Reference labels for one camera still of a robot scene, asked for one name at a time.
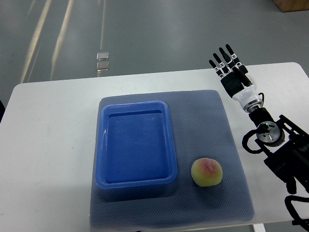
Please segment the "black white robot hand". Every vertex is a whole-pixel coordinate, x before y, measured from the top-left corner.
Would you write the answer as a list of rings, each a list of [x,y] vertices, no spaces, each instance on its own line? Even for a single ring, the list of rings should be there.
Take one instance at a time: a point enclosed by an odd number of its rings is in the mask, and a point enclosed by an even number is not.
[[[238,101],[241,108],[251,113],[255,109],[263,107],[263,93],[256,93],[256,84],[246,66],[240,61],[229,44],[226,49],[219,48],[221,57],[213,53],[214,60],[209,60],[211,67],[220,77],[220,82],[226,93],[235,101]]]

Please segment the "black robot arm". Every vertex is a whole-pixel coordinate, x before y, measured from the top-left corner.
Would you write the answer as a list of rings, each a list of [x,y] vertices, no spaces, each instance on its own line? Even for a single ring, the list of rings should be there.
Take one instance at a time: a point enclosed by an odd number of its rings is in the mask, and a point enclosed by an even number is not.
[[[309,229],[309,220],[299,216],[293,202],[308,203],[307,197],[297,196],[299,182],[309,189],[309,135],[284,115],[274,121],[266,108],[248,111],[256,129],[243,136],[242,146],[251,154],[265,153],[265,165],[286,184],[289,196],[285,206],[293,218],[292,224]]]

